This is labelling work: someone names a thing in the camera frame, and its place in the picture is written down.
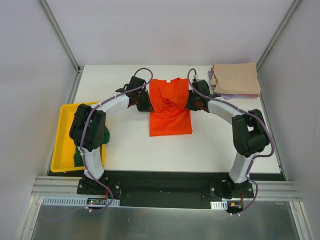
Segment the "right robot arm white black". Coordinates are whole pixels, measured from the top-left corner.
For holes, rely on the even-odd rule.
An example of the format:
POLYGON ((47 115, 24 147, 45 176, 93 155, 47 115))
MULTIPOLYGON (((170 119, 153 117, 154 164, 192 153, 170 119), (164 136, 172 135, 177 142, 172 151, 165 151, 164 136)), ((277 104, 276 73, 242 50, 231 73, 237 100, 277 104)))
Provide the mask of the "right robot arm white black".
POLYGON ((196 78, 191 82, 185 108, 203 110, 231 125, 236 155, 225 181, 215 187, 215 194, 225 199, 237 197, 248 187, 254 157, 271 143, 262 112, 258 109, 244 111, 226 102, 220 95, 210 93, 204 79, 196 78))

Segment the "orange t-shirt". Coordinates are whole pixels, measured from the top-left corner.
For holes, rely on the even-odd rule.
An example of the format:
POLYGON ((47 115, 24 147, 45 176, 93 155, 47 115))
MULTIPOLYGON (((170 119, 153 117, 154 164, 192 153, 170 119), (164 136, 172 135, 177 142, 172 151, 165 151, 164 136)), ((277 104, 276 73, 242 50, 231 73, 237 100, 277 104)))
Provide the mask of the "orange t-shirt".
POLYGON ((149 93, 154 109, 149 117, 151 137, 193 133, 191 112, 186 109, 189 94, 186 78, 153 79, 149 84, 149 93))

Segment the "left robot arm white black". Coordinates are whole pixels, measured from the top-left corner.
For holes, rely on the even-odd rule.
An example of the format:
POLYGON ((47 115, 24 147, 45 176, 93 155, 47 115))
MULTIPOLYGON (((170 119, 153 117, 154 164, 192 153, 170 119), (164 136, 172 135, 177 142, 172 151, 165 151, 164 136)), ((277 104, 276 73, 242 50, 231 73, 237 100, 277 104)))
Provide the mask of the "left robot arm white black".
POLYGON ((84 166, 84 179, 89 180, 88 188, 94 194, 111 193, 105 181, 101 179, 104 168, 101 163, 100 147, 110 141, 110 131, 106 120, 119 111, 136 106, 139 112, 152 112, 147 85, 137 76, 129 83, 117 89, 112 96, 94 104, 80 104, 70 127, 69 137, 73 140, 84 166))

